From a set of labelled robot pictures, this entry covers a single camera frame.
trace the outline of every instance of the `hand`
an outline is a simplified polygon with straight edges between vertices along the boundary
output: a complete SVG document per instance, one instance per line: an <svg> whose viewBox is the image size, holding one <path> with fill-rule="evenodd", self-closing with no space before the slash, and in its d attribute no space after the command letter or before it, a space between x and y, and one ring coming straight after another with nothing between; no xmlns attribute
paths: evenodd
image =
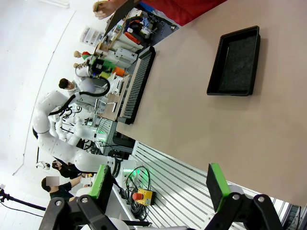
<svg viewBox="0 0 307 230"><path fill-rule="evenodd" d="M118 1L98 1L93 5L93 12L98 19L104 19L110 16L118 8Z"/></svg>

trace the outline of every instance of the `dark hair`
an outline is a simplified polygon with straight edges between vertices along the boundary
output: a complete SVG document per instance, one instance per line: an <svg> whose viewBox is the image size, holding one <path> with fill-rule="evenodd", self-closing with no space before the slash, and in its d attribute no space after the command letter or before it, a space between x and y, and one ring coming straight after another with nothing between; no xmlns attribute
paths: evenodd
<svg viewBox="0 0 307 230"><path fill-rule="evenodd" d="M58 161L53 161L52 162L52 168L54 168L54 169L56 169L56 170L59 170L59 168L58 168Z"/></svg>
<svg viewBox="0 0 307 230"><path fill-rule="evenodd" d="M47 186L47 185L46 185L46 178L44 178L44 179L42 180L42 188L43 188L44 190L46 190L47 192L50 192L50 190L51 190L50 186Z"/></svg>
<svg viewBox="0 0 307 230"><path fill-rule="evenodd" d="M59 87L61 89L66 89L68 87L69 81L66 78L59 80Z"/></svg>

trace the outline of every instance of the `orange object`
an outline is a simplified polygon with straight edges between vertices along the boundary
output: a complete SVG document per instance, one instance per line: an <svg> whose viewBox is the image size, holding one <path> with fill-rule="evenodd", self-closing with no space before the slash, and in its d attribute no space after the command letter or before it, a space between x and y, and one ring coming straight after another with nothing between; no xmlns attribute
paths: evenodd
<svg viewBox="0 0 307 230"><path fill-rule="evenodd" d="M141 44L141 41L137 38L135 38L133 35L131 35L129 32L125 32L125 36L127 36L127 38L129 38L131 41L133 41L136 44Z"/></svg>
<svg viewBox="0 0 307 230"><path fill-rule="evenodd" d="M113 73L116 73L117 76L124 77L125 70L120 67L115 67Z"/></svg>
<svg viewBox="0 0 307 230"><path fill-rule="evenodd" d="M132 195L132 199L134 199L134 200L143 200L143 194L141 194L141 193L134 193Z"/></svg>

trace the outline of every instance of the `green gripper pad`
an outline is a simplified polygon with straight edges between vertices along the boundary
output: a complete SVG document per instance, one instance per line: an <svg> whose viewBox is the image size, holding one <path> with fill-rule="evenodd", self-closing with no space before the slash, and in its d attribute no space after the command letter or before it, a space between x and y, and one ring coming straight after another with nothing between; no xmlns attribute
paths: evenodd
<svg viewBox="0 0 307 230"><path fill-rule="evenodd" d="M106 211L106 206L111 194L112 186L113 178L111 175L110 167L108 165L100 165L93 186L88 195L96 200L97 205L103 212Z"/></svg>
<svg viewBox="0 0 307 230"><path fill-rule="evenodd" d="M206 184L213 208L215 212L218 212L224 203L224 199L231 193L219 164L209 164Z"/></svg>

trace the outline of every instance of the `red shirt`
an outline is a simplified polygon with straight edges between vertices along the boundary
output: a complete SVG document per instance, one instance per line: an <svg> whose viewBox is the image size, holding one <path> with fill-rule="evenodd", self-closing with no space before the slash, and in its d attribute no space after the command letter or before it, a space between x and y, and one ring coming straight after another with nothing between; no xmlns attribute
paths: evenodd
<svg viewBox="0 0 307 230"><path fill-rule="evenodd" d="M226 0L142 0L162 11L179 25L185 25Z"/></svg>

